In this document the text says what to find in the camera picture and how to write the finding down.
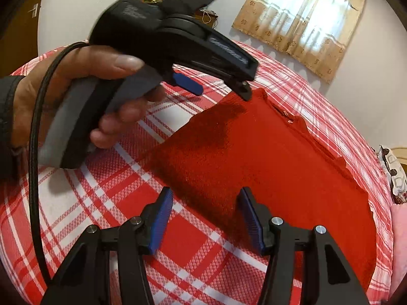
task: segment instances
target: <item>door handle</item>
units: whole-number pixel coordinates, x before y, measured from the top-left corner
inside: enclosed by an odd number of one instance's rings
[[[33,12],[31,18],[37,17],[38,3],[34,4],[33,8],[28,12]]]

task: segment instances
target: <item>white wall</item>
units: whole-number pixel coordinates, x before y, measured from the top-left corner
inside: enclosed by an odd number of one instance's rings
[[[99,14],[114,1],[42,0],[39,53],[87,38]],[[394,106],[400,105],[400,112],[407,113],[407,32],[385,0],[366,0],[351,44],[330,85],[290,56],[232,29],[244,1],[216,0],[211,4],[210,9],[219,15],[219,32],[251,44],[300,74],[343,112],[370,145],[407,146],[407,125],[401,128],[383,122]]]

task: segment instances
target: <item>hand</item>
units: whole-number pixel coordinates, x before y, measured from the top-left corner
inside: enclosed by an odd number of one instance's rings
[[[56,53],[39,62],[17,86],[13,102],[11,134],[13,147],[24,146],[29,141],[31,118],[38,89],[45,72],[57,55]],[[71,51],[59,64],[48,87],[41,116],[39,140],[45,139],[72,79],[90,75],[108,80],[125,78],[136,73],[143,65],[142,60],[134,56],[122,55],[108,46],[88,46]],[[144,97],[126,102],[119,111],[104,115],[99,121],[99,127],[90,133],[91,142],[99,148],[113,146],[122,132],[145,116],[148,101],[159,102],[164,97],[164,88],[159,86]]]

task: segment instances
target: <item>black and gray grip handle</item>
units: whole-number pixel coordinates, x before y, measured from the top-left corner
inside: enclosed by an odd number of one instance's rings
[[[125,79],[74,80],[39,149],[38,163],[65,169],[80,167],[92,147],[89,134],[98,127],[100,118],[142,97],[161,81],[161,75],[148,65]]]

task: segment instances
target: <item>wooden door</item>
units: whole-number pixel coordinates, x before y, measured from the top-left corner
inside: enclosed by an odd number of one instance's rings
[[[38,56],[37,30],[41,0],[26,0],[0,38],[0,78]]]

